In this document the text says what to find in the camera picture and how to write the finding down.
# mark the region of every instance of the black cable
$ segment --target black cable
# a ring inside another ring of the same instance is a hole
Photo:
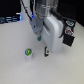
[[[28,10],[26,9],[26,7],[25,7],[25,5],[24,5],[23,0],[21,0],[21,2],[22,2],[22,5],[23,5],[23,8],[24,8],[24,10],[25,10],[25,13],[26,13],[27,16],[29,17],[29,19],[32,21],[32,18],[29,16],[29,14],[28,14]]]

